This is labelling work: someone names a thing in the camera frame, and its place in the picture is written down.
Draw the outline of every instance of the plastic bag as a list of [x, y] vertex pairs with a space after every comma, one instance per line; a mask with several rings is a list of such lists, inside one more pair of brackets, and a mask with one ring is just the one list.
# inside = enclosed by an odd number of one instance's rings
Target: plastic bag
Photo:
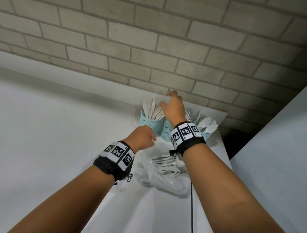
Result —
[[190, 179], [185, 168], [178, 168], [166, 145], [142, 151], [135, 160], [135, 178], [141, 185], [155, 186], [178, 196], [190, 195]]

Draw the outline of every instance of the fist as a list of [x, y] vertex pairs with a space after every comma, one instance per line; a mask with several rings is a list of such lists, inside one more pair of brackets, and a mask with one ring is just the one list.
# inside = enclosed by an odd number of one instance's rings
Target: fist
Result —
[[157, 140], [153, 130], [145, 125], [137, 127], [128, 137], [123, 141], [126, 142], [134, 153], [139, 150], [145, 150], [154, 146], [154, 142]]
[[161, 102], [160, 105], [167, 120], [175, 127], [177, 124], [187, 121], [185, 118], [185, 107], [182, 97], [177, 96], [176, 91], [171, 91], [168, 95], [172, 96], [169, 103]]

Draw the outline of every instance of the skin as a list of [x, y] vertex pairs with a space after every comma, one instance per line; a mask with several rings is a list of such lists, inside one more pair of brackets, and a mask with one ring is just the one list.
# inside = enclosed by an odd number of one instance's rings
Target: skin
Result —
[[[186, 121], [182, 98], [170, 92], [161, 107], [176, 126]], [[148, 126], [137, 127], [125, 141], [136, 153], [154, 146], [156, 136]], [[205, 144], [184, 153], [187, 171], [214, 232], [284, 232], [258, 203], [244, 183]], [[58, 190], [9, 233], [81, 232], [114, 183], [114, 177], [91, 166]]]

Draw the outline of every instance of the wristband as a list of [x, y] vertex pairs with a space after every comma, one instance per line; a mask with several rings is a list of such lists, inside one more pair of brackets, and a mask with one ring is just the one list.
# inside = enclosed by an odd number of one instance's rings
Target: wristband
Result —
[[170, 151], [170, 154], [180, 153], [182, 156], [184, 152], [190, 147], [205, 143], [204, 137], [199, 132], [195, 124], [189, 122], [181, 122], [170, 133], [170, 140], [175, 150]]
[[112, 174], [115, 181], [122, 180], [130, 174], [134, 159], [134, 152], [124, 141], [112, 142], [93, 165], [106, 174]]

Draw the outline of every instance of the utensil holder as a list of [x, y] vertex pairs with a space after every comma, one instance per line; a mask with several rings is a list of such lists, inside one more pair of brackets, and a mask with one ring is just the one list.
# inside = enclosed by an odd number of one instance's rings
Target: utensil holder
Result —
[[207, 142], [208, 138], [210, 137], [210, 133], [202, 133], [201, 132], [201, 135], [204, 137], [205, 141]]
[[167, 142], [171, 142], [170, 140], [170, 133], [173, 131], [173, 127], [171, 125], [171, 123], [166, 119], [164, 119], [163, 121], [163, 127], [162, 127], [162, 132], [161, 132], [161, 138], [164, 140], [164, 141], [167, 141]]
[[163, 118], [160, 120], [149, 120], [145, 117], [144, 109], [141, 111], [141, 119], [140, 119], [140, 126], [148, 125], [150, 128], [152, 128], [154, 134], [158, 136], [158, 133], [161, 129], [163, 123]]

